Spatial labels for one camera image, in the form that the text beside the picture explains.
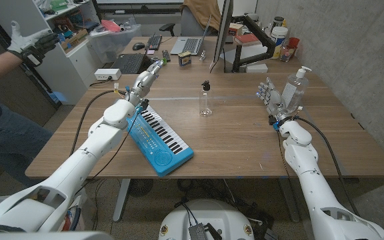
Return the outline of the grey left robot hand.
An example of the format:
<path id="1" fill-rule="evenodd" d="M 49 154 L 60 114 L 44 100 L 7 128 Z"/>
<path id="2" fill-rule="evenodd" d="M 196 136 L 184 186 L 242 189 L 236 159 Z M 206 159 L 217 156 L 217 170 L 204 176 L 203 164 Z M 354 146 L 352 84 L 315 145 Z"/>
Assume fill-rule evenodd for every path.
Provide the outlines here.
<path id="1" fill-rule="evenodd" d="M 158 78 L 158 72 L 162 66 L 163 60 L 158 60 L 140 73 L 133 84 L 133 88 L 125 95 L 125 100 L 136 107 L 150 92 L 150 88 Z"/>

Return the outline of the white and black gloved hand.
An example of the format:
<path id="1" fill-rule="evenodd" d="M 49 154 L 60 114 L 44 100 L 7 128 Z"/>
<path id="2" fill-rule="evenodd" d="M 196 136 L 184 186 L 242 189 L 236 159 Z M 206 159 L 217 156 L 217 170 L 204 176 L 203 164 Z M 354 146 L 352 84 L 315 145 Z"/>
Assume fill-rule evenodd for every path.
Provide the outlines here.
<path id="1" fill-rule="evenodd" d="M 7 48 L 8 52 L 34 67 L 40 66 L 45 54 L 54 49 L 59 42 L 58 34 L 50 29 L 24 37 L 21 35 L 20 24 L 12 20 L 11 30 L 11 44 Z"/>

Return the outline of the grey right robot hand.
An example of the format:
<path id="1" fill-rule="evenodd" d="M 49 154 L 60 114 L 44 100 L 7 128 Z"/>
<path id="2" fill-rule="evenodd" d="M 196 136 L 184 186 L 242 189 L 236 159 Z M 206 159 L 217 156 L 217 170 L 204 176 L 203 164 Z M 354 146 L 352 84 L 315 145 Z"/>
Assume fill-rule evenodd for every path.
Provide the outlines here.
<path id="1" fill-rule="evenodd" d="M 269 114 L 269 124 L 275 129 L 280 128 L 286 121 L 290 121 L 293 115 L 287 111 L 284 98 L 276 90 L 272 80 L 267 77 L 266 82 L 260 82 L 256 96 L 262 100 Z"/>

